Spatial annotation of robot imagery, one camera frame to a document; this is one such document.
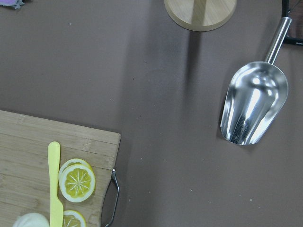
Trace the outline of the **wooden cup tree stand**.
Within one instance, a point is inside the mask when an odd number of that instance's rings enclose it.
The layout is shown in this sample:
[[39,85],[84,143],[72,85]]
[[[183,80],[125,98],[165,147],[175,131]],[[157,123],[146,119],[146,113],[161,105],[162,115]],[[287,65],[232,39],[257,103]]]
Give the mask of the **wooden cup tree stand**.
[[203,32],[227,23],[235,12],[237,0],[166,0],[164,4],[176,24]]

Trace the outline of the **lemon slice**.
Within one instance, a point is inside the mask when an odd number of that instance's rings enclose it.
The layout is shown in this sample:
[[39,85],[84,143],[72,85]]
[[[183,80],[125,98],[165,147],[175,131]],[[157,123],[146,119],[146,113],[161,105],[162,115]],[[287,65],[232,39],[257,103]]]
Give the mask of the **lemon slice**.
[[92,167],[80,158],[70,159],[61,166],[58,181],[64,198],[74,203],[88,199],[96,185]]
[[63,227],[86,227],[86,220],[81,213],[75,210],[63,212]]

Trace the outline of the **yellow plastic knife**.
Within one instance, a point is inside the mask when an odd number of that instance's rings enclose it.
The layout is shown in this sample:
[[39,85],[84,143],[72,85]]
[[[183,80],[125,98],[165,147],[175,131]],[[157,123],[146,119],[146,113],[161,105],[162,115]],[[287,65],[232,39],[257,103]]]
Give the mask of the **yellow plastic knife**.
[[60,144],[56,141],[48,145],[48,168],[50,185],[50,226],[62,227],[63,204],[58,198],[58,173],[60,166]]

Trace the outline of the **bamboo cutting board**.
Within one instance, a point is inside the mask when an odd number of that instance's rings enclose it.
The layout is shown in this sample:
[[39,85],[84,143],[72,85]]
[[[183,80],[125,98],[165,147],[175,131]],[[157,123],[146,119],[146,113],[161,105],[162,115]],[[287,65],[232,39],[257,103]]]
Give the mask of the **bamboo cutting board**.
[[112,179],[121,135],[89,127],[1,111],[0,224],[10,227],[18,217],[37,212],[50,216],[47,147],[57,141],[61,164],[72,158],[87,161],[96,187],[85,201],[73,203],[61,194],[65,210],[81,213],[89,227],[112,223],[114,207],[103,216],[104,198]]

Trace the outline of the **steel ice scoop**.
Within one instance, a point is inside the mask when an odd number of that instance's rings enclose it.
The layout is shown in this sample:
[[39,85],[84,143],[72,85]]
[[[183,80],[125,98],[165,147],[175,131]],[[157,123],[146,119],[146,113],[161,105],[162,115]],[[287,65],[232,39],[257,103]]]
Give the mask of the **steel ice scoop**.
[[288,97],[285,74],[274,65],[292,20],[282,17],[263,61],[241,67],[228,87],[220,128],[238,145],[259,142]]

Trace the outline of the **upper lemon slice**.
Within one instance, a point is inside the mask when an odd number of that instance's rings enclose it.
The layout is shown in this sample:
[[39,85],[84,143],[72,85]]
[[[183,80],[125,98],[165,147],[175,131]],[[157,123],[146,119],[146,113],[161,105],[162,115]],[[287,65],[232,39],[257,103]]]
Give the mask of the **upper lemon slice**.
[[64,198],[74,203],[88,199],[96,185],[92,167],[80,158],[70,159],[61,166],[58,181]]

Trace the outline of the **grey folded cloth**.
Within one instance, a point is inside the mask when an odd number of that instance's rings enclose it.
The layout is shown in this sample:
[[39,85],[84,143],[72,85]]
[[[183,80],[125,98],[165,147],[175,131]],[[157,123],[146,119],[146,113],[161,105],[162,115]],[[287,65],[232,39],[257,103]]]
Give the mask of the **grey folded cloth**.
[[0,0],[0,7],[17,10],[28,2],[32,2],[32,1],[31,0]]

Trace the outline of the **lower lemon slice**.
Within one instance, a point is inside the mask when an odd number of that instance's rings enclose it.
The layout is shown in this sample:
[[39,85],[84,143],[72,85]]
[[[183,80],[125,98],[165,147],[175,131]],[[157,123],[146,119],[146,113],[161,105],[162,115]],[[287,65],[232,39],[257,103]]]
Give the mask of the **lower lemon slice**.
[[86,220],[81,213],[75,210],[63,212],[63,227],[86,227]]

